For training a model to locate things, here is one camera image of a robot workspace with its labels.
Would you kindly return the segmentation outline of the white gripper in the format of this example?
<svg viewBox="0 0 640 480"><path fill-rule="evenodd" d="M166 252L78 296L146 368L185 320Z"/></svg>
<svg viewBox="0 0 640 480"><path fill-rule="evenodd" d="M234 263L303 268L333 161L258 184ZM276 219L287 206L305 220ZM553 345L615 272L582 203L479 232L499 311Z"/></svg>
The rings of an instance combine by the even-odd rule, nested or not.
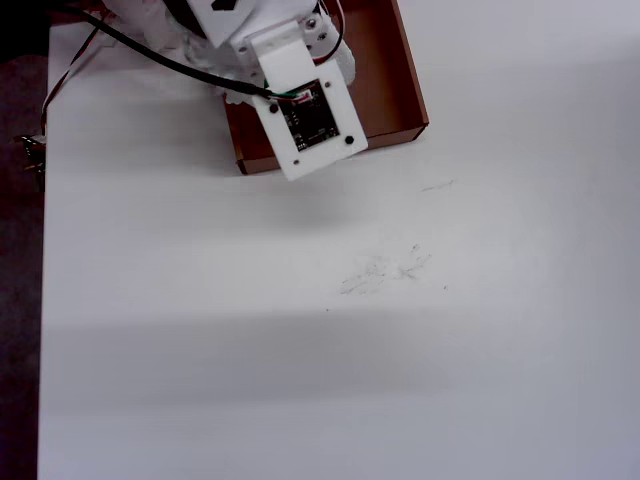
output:
<svg viewBox="0 0 640 480"><path fill-rule="evenodd" d="M259 85L304 83L335 60L350 86L356 60L344 42L341 1L244 1L244 18L230 46L186 43L187 64L208 74Z"/></svg>

